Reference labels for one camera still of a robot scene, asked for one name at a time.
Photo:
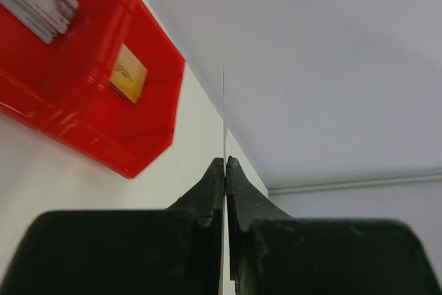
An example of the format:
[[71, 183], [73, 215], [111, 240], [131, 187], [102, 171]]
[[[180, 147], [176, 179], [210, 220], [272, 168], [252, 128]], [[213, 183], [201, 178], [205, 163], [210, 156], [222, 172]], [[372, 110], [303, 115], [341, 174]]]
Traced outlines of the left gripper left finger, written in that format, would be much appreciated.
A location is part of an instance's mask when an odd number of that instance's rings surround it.
[[27, 229], [7, 294], [219, 294], [224, 161], [163, 210], [59, 210]]

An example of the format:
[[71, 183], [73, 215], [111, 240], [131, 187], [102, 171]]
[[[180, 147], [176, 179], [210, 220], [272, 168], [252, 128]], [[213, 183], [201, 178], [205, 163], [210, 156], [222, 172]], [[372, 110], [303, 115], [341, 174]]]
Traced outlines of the silver credit card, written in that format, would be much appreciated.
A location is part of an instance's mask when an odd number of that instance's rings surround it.
[[227, 211], [227, 105], [226, 105], [226, 76], [225, 64], [222, 65], [222, 152], [223, 152], [223, 172], [224, 172], [224, 226], [223, 226], [223, 281], [222, 293], [229, 294], [229, 226]]

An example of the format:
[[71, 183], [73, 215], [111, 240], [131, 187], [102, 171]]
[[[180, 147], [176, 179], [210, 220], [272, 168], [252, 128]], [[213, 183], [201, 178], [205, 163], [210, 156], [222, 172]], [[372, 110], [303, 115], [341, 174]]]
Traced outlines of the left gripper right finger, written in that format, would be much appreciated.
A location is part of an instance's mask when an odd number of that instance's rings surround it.
[[293, 218], [226, 172], [230, 277], [237, 294], [440, 294], [421, 241], [390, 219]]

